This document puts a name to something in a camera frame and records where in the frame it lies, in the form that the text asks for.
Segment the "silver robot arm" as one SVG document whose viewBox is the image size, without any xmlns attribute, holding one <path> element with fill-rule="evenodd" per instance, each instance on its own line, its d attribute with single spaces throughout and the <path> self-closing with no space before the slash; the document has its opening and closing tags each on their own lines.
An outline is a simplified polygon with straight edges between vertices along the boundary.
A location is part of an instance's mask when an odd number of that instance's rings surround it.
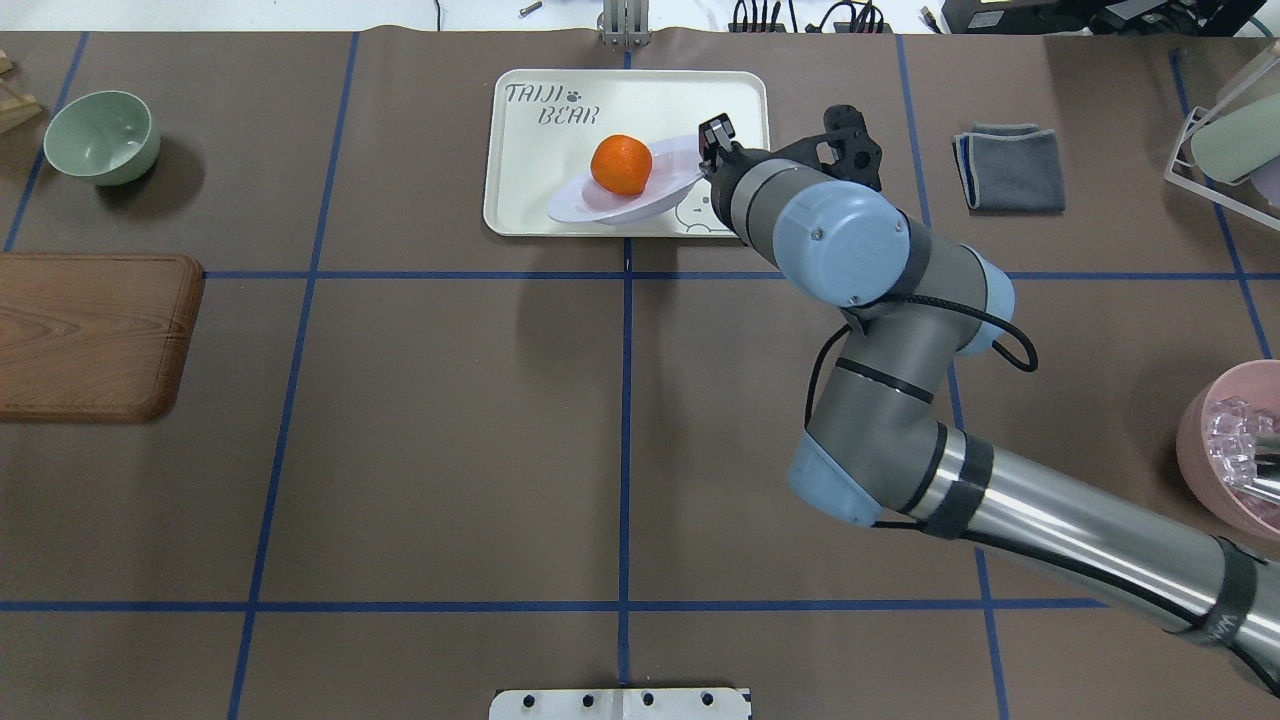
<svg viewBox="0 0 1280 720">
<path fill-rule="evenodd" d="M 731 119 L 700 124 L 717 218 L 842 327 L 788 468 L 794 492 L 858 527 L 963 541 L 1047 571 L 1170 635 L 1230 659 L 1277 694 L 1277 564 L 1006 441 L 1039 436 L 1076 470 L 1125 428 L 1126 378 L 1144 333 L 1108 313 L 1194 331 L 1224 278 L 1187 273 L 1015 273 L 883 197 L 877 146 L 855 108 L 777 151 Z"/>
</svg>

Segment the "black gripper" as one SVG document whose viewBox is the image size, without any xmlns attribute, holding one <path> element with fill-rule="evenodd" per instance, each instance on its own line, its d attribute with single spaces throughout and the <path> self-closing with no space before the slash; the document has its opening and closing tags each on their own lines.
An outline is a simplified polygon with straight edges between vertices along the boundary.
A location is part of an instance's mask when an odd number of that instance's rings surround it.
<svg viewBox="0 0 1280 720">
<path fill-rule="evenodd" d="M 751 149 L 735 141 L 736 131 L 727 114 L 698 127 L 700 173 L 712 186 L 736 186 L 751 167 Z"/>
</svg>

